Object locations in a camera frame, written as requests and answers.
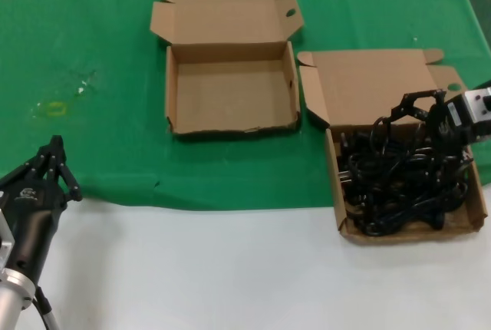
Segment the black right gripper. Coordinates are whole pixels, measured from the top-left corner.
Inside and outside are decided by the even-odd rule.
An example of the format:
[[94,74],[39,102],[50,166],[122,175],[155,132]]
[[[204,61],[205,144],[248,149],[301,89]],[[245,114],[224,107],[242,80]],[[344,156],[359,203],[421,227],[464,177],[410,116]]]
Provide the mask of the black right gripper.
[[[445,101],[446,91],[441,89],[418,91],[404,94],[400,103],[391,109],[388,123],[396,122],[404,117],[425,121],[430,137],[442,147],[465,147],[467,145],[466,125],[467,109],[465,96],[459,94]],[[416,107],[416,100],[432,97],[435,104],[427,111]]]

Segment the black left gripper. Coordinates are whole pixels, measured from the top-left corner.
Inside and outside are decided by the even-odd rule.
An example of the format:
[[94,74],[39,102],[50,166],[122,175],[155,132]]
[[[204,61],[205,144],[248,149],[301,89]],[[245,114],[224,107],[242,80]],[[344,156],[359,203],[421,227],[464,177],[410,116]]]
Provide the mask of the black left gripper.
[[[1,178],[1,208],[15,241],[6,267],[33,283],[39,282],[67,202],[83,199],[66,162],[63,138],[54,135],[34,157]],[[68,188],[65,196],[59,178]]]

